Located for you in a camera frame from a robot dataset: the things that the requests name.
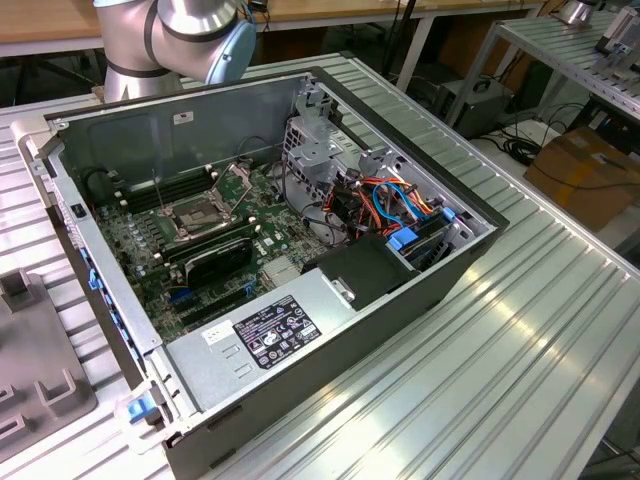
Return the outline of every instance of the power supply label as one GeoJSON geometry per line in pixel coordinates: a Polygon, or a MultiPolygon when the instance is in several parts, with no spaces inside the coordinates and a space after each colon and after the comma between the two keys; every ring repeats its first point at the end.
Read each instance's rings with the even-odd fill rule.
{"type": "Polygon", "coordinates": [[[265,370],[322,335],[291,295],[236,323],[233,328],[258,366],[265,370]]]}

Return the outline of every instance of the motherboard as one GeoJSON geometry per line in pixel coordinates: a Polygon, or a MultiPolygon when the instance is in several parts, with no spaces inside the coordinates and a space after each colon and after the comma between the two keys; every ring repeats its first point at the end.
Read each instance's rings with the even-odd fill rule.
{"type": "Polygon", "coordinates": [[[236,174],[227,172],[200,193],[143,211],[122,205],[97,211],[107,243],[165,342],[295,278],[331,244],[284,202],[272,170],[249,177],[248,169],[233,165],[236,174]],[[206,258],[217,245],[227,250],[206,258]]]}

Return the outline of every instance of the metal table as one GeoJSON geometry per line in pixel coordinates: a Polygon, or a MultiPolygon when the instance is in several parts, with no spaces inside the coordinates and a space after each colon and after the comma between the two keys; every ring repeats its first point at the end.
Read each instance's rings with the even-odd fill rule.
{"type": "Polygon", "coordinates": [[[591,68],[596,60],[603,57],[601,53],[595,51],[595,45],[614,17],[615,14],[610,12],[595,12],[589,29],[565,25],[552,17],[494,23],[469,69],[460,95],[456,97],[449,110],[446,123],[453,125],[458,118],[473,84],[482,73],[482,68],[499,38],[510,42],[511,48],[519,48],[527,52],[562,74],[542,99],[538,107],[539,114],[551,105],[566,80],[571,79],[640,120],[640,96],[620,88],[616,81],[603,78],[591,68]]]}
{"type": "MultiPolygon", "coordinates": [[[[640,376],[639,272],[358,60],[327,55],[247,76],[310,65],[335,75],[511,225],[440,305],[208,478],[577,477],[640,376]]],[[[0,113],[0,269],[45,274],[100,400],[0,465],[1,478],[171,477],[160,446],[137,455],[114,420],[126,384],[7,129],[20,115],[95,102],[0,113]]],[[[355,118],[344,121],[367,135],[355,118]]]]}

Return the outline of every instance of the table leg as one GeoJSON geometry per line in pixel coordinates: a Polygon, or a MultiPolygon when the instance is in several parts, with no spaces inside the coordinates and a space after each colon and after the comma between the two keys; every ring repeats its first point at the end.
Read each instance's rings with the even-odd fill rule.
{"type": "MultiPolygon", "coordinates": [[[[542,5],[539,5],[539,6],[535,7],[535,8],[530,9],[527,12],[527,15],[525,16],[525,18],[535,18],[535,17],[537,17],[538,13],[540,13],[540,9],[541,8],[542,8],[542,5]]],[[[507,50],[507,53],[504,54],[504,57],[502,57],[502,60],[500,61],[500,64],[498,65],[498,68],[496,68],[496,72],[494,73],[495,77],[500,78],[500,76],[504,73],[504,71],[507,69],[509,64],[515,58],[516,53],[518,53],[518,47],[516,47],[514,45],[509,45],[509,49],[507,50]]]]}
{"type": "Polygon", "coordinates": [[[451,128],[453,128],[454,123],[456,123],[458,115],[460,115],[462,107],[469,96],[469,92],[471,92],[473,85],[478,81],[482,68],[484,67],[484,64],[487,63],[487,59],[493,51],[493,47],[498,40],[498,34],[496,32],[498,26],[499,23],[493,23],[491,25],[489,33],[487,33],[482,45],[480,45],[480,50],[478,51],[476,58],[473,60],[471,68],[469,69],[464,82],[462,82],[462,86],[458,90],[458,95],[456,95],[453,105],[451,105],[449,112],[447,112],[445,123],[451,128]]]}
{"type": "Polygon", "coordinates": [[[416,68],[420,54],[422,53],[422,47],[424,47],[427,37],[429,36],[429,31],[431,30],[431,25],[433,25],[434,18],[435,17],[433,16],[423,17],[420,19],[420,22],[418,22],[418,28],[413,36],[413,40],[409,46],[409,52],[407,53],[407,57],[404,59],[402,70],[400,70],[400,76],[396,83],[396,86],[403,92],[406,91],[409,86],[409,82],[413,76],[413,71],[416,68]]]}

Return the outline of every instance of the aluminum extrusion table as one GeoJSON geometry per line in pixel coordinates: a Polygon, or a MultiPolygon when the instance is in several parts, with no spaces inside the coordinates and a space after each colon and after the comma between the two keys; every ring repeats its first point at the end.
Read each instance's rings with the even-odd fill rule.
{"type": "Polygon", "coordinates": [[[495,22],[467,73],[460,94],[447,114],[446,123],[455,123],[499,38],[510,42],[512,49],[519,48],[562,74],[542,99],[539,114],[551,105],[566,80],[571,79],[640,120],[640,96],[592,70],[594,63],[603,57],[603,54],[596,52],[596,43],[614,18],[615,14],[610,12],[595,12],[591,18],[591,28],[588,29],[565,25],[553,17],[495,22]]]}
{"type": "MultiPolygon", "coordinates": [[[[577,477],[640,376],[638,271],[358,60],[327,55],[247,76],[312,65],[511,225],[440,305],[208,478],[577,477]]],[[[0,478],[171,478],[160,445],[137,455],[113,417],[126,383],[7,128],[22,115],[95,103],[87,95],[0,112],[0,271],[44,274],[100,401],[0,465],[0,478]]],[[[367,135],[353,116],[343,121],[367,135]]]]}

